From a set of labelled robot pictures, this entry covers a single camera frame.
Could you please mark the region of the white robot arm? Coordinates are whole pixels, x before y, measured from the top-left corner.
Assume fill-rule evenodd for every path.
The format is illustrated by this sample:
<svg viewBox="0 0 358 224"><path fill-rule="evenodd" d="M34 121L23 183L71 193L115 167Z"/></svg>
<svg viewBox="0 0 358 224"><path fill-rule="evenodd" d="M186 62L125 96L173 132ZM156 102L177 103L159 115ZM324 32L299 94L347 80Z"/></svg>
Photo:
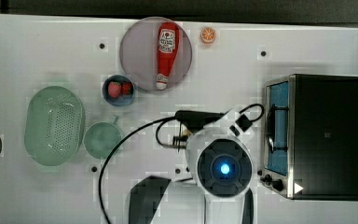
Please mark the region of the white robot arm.
<svg viewBox="0 0 358 224"><path fill-rule="evenodd" d="M131 189L128 224L253 224L253 162L246 144L254 136L247 116L180 110L188 183L149 176Z"/></svg>

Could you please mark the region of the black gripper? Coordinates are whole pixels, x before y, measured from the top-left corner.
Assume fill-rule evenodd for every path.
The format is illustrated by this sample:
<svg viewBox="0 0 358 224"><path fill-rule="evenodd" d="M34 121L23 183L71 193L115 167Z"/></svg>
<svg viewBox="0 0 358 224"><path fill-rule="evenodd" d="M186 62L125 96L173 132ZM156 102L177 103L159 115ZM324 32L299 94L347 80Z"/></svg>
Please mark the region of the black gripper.
<svg viewBox="0 0 358 224"><path fill-rule="evenodd" d="M186 127L186 133L180 133L172 140L175 148L186 148L189 140L205 125L218 121L224 113L199 112L190 110L179 110L175 113L174 119Z"/></svg>

